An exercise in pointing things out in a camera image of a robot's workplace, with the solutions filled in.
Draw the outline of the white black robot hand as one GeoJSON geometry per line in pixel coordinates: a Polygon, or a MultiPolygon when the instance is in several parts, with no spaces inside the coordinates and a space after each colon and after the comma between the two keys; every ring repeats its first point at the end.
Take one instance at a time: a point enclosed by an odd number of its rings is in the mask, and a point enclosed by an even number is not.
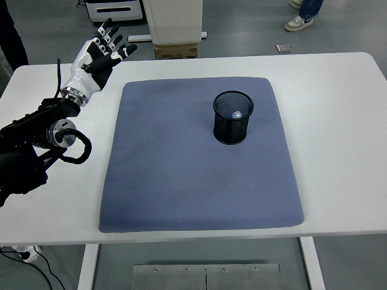
{"type": "Polygon", "coordinates": [[[64,84],[62,94],[72,93],[86,102],[105,87],[113,67],[137,49],[134,44],[119,45],[123,36],[116,35],[118,25],[108,28],[111,23],[112,19],[108,18],[84,43],[71,66],[71,77],[64,84]]]}

